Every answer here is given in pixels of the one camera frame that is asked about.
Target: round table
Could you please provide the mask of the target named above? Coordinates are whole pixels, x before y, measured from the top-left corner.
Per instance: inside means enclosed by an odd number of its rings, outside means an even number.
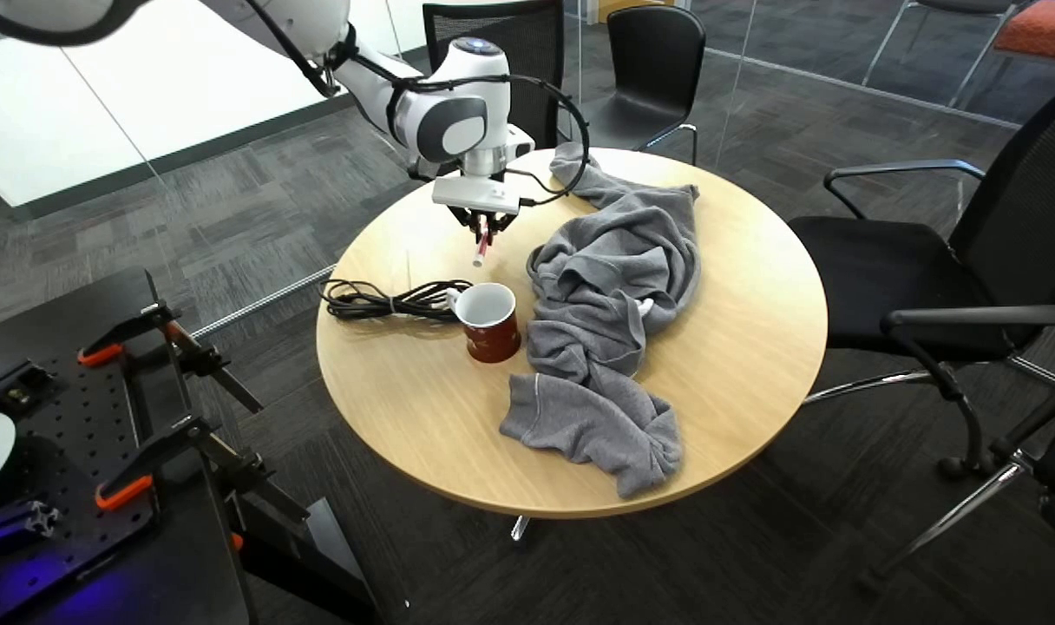
[[[427,318],[339,324],[316,318],[316,354],[326,389],[353,435],[410,478],[460,504],[526,516],[606,516],[659,508],[704,489],[754,459],[800,406],[826,349],[826,299],[793,233],[741,188],[650,151],[594,150],[602,174],[696,188],[701,286],[687,312],[650,340],[637,382],[678,411],[683,466],[643,495],[621,498],[615,474],[555,451],[530,451],[501,435],[510,375],[526,375],[526,354],[481,364],[465,354],[459,325]],[[548,176],[553,150],[518,158]],[[504,280],[533,296],[524,260],[564,217],[590,203],[561,199],[497,237],[484,265],[473,265],[473,233],[430,201],[430,185],[385,209],[347,246],[338,277],[373,280],[388,296],[423,280]]]

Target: gray towel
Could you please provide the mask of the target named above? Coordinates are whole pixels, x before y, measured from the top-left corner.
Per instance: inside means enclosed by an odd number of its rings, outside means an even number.
[[[553,174],[564,185],[577,144],[557,144]],[[668,402],[630,375],[650,338],[668,325],[696,286],[695,188],[644,188],[598,162],[577,185],[598,203],[526,255],[538,299],[526,325],[533,375],[510,382],[504,435],[619,474],[635,495],[668,478],[680,439]]]

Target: mug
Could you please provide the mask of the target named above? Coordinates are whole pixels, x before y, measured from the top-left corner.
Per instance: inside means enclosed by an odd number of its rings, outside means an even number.
[[[478,362],[504,362],[521,346],[518,296],[506,286],[478,280],[454,299],[465,349]]]

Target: power cord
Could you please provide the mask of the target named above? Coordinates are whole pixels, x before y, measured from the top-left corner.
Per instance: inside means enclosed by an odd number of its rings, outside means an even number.
[[[459,324],[454,318],[454,299],[451,290],[465,290],[469,280],[423,280],[403,296],[385,296],[370,280],[347,280],[347,277],[329,277],[321,287],[326,312],[333,318],[373,318],[373,314],[423,314],[437,324]]]

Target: black office chair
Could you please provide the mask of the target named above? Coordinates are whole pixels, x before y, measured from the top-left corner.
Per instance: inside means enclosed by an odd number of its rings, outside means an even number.
[[[1044,451],[1032,451],[1033,438],[1050,435]],[[934,520],[928,532],[919,532],[897,556],[885,559],[881,564],[867,568],[864,583],[885,583],[906,559],[912,559],[919,547],[937,540],[943,532],[949,532],[958,520],[984,508],[992,495],[1010,489],[1020,474],[1033,474],[1042,481],[1042,514],[1055,529],[1055,391],[1032,411],[1027,419],[1020,419],[1010,438],[1002,439],[1005,460],[975,487],[962,504],[955,504],[940,520]]]
[[[615,92],[590,115],[594,144],[652,150],[673,132],[692,135],[701,84],[704,31],[678,7],[628,7],[606,17]]]
[[[962,84],[955,88],[949,99],[947,103],[962,103],[975,69],[981,67],[992,39],[1002,31],[1002,25],[1017,14],[1017,2],[1014,0],[902,0],[895,19],[889,25],[889,31],[881,33],[871,61],[867,61],[867,74],[862,84],[871,84],[871,74],[881,60],[881,51],[889,48],[889,42],[895,39],[897,25],[906,19],[908,9],[940,9],[940,14],[967,14],[967,17],[992,17],[992,31],[984,33],[981,48],[975,51],[967,74],[962,77]]]
[[[430,69],[446,55],[451,39],[473,33],[504,48],[510,74],[561,88],[561,0],[521,2],[423,2]],[[557,144],[557,99],[526,84],[510,84],[510,122],[533,144]]]
[[[981,473],[981,423],[955,364],[1014,362],[1055,325],[1055,97],[1002,144],[958,224],[937,237],[915,221],[871,221],[835,188],[848,176],[962,169],[962,158],[841,167],[826,188],[852,217],[807,216],[792,228],[807,246],[828,302],[828,346],[912,354],[928,372],[843,382],[834,391],[889,382],[937,382],[967,423],[967,451],[949,474]]]

